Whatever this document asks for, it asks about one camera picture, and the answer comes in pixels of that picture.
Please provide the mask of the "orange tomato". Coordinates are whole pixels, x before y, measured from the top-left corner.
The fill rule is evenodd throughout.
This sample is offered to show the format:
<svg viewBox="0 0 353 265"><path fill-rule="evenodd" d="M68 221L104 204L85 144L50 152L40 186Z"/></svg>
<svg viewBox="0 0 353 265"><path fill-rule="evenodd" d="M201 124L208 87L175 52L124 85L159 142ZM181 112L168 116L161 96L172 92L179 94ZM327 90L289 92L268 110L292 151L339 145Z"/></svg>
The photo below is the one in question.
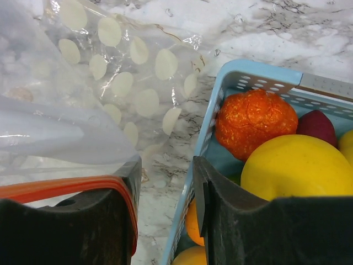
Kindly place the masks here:
<svg viewBox="0 0 353 265"><path fill-rule="evenodd" d="M196 211L196 201L193 199L188 207L188 212L186 213L185 217L185 227L188 236L191 240L200 245L204 246L204 238L200 236L199 233L199 226L197 221L197 211Z"/></svg>

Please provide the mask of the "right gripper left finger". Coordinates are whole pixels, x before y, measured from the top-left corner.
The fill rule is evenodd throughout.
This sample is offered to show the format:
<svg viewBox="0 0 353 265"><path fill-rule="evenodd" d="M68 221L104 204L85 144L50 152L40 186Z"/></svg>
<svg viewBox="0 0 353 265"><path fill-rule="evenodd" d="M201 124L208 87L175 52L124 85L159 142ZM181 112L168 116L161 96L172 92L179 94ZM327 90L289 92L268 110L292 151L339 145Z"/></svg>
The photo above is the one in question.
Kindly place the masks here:
<svg viewBox="0 0 353 265"><path fill-rule="evenodd" d="M1 187L2 264L130 264L141 160L111 175Z"/></svg>

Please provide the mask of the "yellow lemon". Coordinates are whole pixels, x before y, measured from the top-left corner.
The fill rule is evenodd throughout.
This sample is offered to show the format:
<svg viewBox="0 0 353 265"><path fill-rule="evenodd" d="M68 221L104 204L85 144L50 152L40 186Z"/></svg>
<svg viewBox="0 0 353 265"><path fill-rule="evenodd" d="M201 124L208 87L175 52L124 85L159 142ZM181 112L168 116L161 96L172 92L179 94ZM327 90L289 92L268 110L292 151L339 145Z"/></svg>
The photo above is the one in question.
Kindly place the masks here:
<svg viewBox="0 0 353 265"><path fill-rule="evenodd" d="M353 165L353 130L347 131L338 142L338 149L347 159L349 164Z"/></svg>

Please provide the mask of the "green yellow mango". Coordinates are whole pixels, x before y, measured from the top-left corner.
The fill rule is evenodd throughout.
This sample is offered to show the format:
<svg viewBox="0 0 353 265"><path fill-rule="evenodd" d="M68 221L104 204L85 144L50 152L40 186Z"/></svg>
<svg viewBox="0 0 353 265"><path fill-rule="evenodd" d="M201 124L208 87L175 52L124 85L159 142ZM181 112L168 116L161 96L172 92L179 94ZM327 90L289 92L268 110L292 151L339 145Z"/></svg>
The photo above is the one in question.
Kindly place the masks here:
<svg viewBox="0 0 353 265"><path fill-rule="evenodd" d="M241 173L237 172L227 177L230 181L240 186Z"/></svg>

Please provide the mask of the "clear zip top bag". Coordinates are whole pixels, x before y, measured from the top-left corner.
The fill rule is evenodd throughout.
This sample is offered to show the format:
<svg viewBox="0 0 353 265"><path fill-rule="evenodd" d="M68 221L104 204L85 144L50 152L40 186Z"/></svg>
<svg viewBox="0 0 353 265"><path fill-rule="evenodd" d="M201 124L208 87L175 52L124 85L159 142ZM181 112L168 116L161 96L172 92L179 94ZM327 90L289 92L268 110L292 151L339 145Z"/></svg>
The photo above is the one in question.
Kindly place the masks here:
<svg viewBox="0 0 353 265"><path fill-rule="evenodd" d="M202 35L46 1L1 2L1 187L111 175L167 141L198 87Z"/></svg>

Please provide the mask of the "yellow apple with stem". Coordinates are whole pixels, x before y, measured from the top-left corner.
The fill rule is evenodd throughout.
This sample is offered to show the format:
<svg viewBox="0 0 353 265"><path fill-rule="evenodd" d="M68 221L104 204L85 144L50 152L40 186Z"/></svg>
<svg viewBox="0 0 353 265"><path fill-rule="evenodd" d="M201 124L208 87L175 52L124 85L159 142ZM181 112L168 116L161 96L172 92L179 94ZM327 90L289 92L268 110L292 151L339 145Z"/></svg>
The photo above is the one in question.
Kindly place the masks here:
<svg viewBox="0 0 353 265"><path fill-rule="evenodd" d="M352 167L339 150L323 140L279 136L250 155L240 186L265 200L352 195Z"/></svg>

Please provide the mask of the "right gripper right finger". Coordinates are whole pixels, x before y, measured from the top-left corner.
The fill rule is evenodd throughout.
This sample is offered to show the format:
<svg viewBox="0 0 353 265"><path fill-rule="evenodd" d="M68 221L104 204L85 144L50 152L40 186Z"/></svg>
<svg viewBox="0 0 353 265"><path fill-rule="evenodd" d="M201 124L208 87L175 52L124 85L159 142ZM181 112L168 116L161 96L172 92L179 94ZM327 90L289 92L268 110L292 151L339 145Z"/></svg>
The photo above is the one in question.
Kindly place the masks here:
<svg viewBox="0 0 353 265"><path fill-rule="evenodd" d="M200 156L192 176L208 264L352 263L352 197L268 202Z"/></svg>

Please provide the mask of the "purple sweet potato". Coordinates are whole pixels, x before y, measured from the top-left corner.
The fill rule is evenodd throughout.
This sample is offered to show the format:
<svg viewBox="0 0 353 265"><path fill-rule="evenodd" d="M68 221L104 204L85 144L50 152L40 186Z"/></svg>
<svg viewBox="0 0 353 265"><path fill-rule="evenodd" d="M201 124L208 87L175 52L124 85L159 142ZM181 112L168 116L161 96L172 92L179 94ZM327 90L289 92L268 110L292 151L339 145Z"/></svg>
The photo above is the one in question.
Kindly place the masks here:
<svg viewBox="0 0 353 265"><path fill-rule="evenodd" d="M320 110L313 110L301 116L298 120L296 134L316 137L334 147L338 146L334 126Z"/></svg>

